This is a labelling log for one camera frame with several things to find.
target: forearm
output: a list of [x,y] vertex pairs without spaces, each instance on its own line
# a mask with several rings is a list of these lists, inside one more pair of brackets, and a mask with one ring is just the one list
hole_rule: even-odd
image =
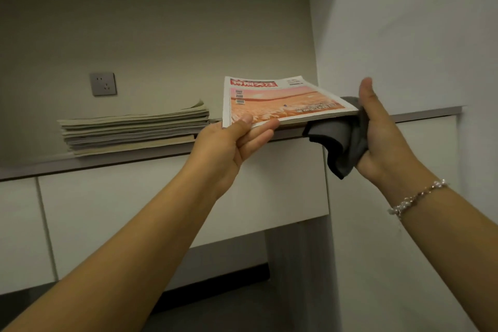
[[188,171],[6,331],[140,330],[216,201]]
[[[436,179],[418,161],[408,161],[377,186],[396,206]],[[402,223],[478,328],[498,330],[498,226],[451,189],[420,199]]]

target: silver bracelet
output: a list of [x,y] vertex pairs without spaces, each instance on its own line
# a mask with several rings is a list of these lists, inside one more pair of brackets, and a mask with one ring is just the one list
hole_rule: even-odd
[[396,215],[401,220],[402,214],[406,211],[406,209],[409,209],[412,206],[415,206],[420,201],[420,199],[422,197],[428,195],[433,190],[445,188],[447,186],[448,186],[448,183],[446,182],[445,179],[442,179],[441,181],[434,181],[434,183],[431,186],[429,186],[428,188],[425,188],[423,191],[417,193],[416,195],[414,195],[412,197],[405,198],[402,201],[402,203],[400,203],[398,206],[395,206],[395,207],[389,209],[388,213],[391,215]]

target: countertop edge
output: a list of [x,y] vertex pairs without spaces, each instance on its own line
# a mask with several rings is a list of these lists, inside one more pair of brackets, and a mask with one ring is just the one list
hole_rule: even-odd
[[[424,120],[444,116],[458,115],[463,107],[453,106],[448,108],[424,110],[420,112],[395,114],[392,116],[396,123]],[[304,126],[277,130],[272,141],[301,138]],[[192,150],[193,143],[181,143],[171,146],[153,147],[148,149],[101,154],[82,158],[67,158],[15,167],[0,167],[0,182],[20,178],[53,175],[57,173],[79,171],[90,168],[106,167],[144,160],[167,158],[177,155],[186,155]]]

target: orange magazine cover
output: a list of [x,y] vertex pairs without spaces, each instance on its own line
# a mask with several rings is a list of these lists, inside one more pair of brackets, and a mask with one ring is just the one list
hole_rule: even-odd
[[310,121],[356,113],[341,98],[309,84],[302,77],[280,80],[225,78],[223,126],[249,113],[258,126],[272,118],[282,123]]

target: person's left hand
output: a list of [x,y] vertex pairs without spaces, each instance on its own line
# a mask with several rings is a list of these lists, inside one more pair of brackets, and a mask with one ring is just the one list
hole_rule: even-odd
[[216,198],[232,186],[242,163],[273,137],[280,121],[272,119],[252,130],[251,125],[252,115],[246,114],[226,129],[218,122],[197,136],[185,168],[209,181]]

